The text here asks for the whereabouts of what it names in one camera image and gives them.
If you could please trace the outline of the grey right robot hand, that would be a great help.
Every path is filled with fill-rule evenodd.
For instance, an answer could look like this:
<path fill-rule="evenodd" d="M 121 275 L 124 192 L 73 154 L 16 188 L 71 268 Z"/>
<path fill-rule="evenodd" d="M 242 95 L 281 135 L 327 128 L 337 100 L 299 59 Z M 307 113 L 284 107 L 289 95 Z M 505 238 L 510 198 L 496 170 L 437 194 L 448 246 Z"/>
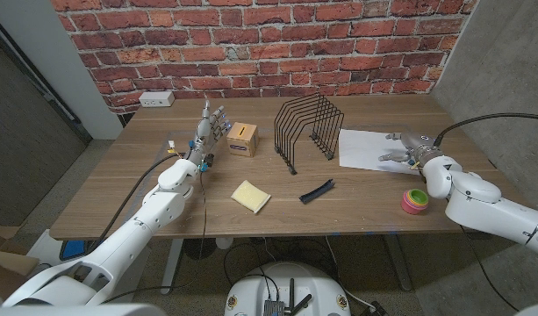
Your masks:
<path fill-rule="evenodd" d="M 443 155 L 443 152 L 434 144 L 432 137 L 424 134 L 409 133 L 389 133 L 385 136 L 387 140 L 400 140 L 405 150 L 400 154 L 391 152 L 378 157 L 381 162 L 409 162 L 412 161 L 412 168 L 423 168 L 433 158 Z"/>

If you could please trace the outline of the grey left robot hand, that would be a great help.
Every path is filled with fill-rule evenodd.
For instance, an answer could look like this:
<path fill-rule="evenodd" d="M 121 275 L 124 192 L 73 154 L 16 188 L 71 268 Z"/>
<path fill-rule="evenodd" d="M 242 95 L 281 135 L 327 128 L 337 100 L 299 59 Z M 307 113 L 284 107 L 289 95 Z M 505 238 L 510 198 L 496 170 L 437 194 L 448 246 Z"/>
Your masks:
<path fill-rule="evenodd" d="M 206 99 L 202 110 L 202 118 L 197 124 L 193 145 L 190 147 L 185 159 L 199 164 L 212 152 L 216 143 L 230 129 L 231 123 L 226 117 L 225 107 L 220 106 L 217 110 L 211 111 L 210 101 Z"/>

